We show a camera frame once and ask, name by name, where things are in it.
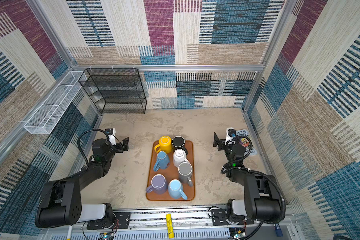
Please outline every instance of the glue stick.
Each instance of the glue stick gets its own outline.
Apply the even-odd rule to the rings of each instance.
[[[165,215],[165,218],[167,219],[168,238],[174,238],[171,214]]]

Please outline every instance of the wire shelf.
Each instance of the wire shelf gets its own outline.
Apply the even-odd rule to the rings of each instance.
[[[82,78],[86,78],[83,72],[69,72],[35,111],[24,128],[31,134],[50,134],[80,90],[78,80]]]
[[[100,113],[145,113],[147,99],[139,70],[92,68],[79,83]]]

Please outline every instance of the black wire mesh shelf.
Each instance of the black wire mesh shelf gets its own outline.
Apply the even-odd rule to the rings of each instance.
[[[147,99],[134,68],[87,68],[79,81],[100,113],[145,113]]]

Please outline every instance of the light blue mug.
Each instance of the light blue mug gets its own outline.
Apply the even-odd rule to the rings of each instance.
[[[179,199],[181,197],[184,200],[188,199],[187,195],[183,192],[182,183],[177,179],[174,179],[174,180],[169,182],[169,184],[168,184],[168,193],[171,196],[171,198],[173,198],[173,199]]]
[[[169,156],[165,152],[159,151],[156,157],[154,171],[156,172],[159,168],[166,169],[170,163],[171,162],[169,161]]]

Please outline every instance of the yellow mug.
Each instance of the yellow mug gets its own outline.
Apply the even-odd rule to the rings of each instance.
[[[155,152],[163,151],[165,153],[170,153],[172,151],[172,140],[168,136],[163,136],[158,140],[158,145],[154,147]]]

